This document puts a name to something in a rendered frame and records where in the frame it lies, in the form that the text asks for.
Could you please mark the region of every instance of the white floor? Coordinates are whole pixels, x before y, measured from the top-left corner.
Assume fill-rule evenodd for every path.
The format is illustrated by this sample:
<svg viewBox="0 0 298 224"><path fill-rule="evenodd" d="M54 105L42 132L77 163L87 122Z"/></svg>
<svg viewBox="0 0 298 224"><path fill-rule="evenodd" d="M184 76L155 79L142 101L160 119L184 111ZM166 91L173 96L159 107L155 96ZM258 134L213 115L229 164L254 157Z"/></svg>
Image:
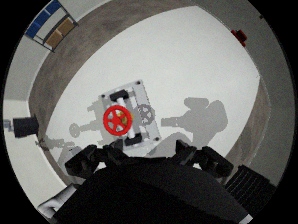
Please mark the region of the white floor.
<svg viewBox="0 0 298 224"><path fill-rule="evenodd" d="M108 142L99 130L74 138L69 127L102 122L88 108L102 93L139 79L162 140L172 136L168 139L174 144L176 136L184 136L198 148L209 145L225 156L248 120L260 77L245 48L209 13L196 6L164 12L120 33L82 66L54 110L48 140L81 148ZM190 126L162 125L164 118L182 118L187 111ZM54 144L51 149L57 161L62 148ZM159 147L155 155L172 153L167 150Z"/></svg>

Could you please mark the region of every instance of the red valve wheel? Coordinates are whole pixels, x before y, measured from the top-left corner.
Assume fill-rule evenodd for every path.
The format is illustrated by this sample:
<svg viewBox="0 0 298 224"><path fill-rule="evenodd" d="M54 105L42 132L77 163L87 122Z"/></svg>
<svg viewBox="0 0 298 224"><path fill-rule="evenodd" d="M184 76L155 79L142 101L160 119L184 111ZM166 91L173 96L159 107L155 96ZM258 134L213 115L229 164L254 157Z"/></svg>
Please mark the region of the red valve wheel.
<svg viewBox="0 0 298 224"><path fill-rule="evenodd" d="M122 111L123 114L121 114L119 117L117 116L117 113L116 113L116 110L119 110L119 111ZM110 119L108 118L110 113L113 114L113 118ZM122 119L123 118L127 118L127 124L123 124L122 123ZM109 123L112 123L113 124L113 128L111 128L109 126ZM112 135L116 135L116 136L121 136L121 135L125 135L129 129L131 128L131 125L132 125L132 117L129 113L129 111L125 108L125 107L122 107L122 106L119 106L119 105L115 105L115 106L111 106L109 107L106 112L104 113L103 115L103 124L106 128L106 130L112 134ZM121 131L117 131L117 127L120 126L123 128L123 130Z"/></svg>

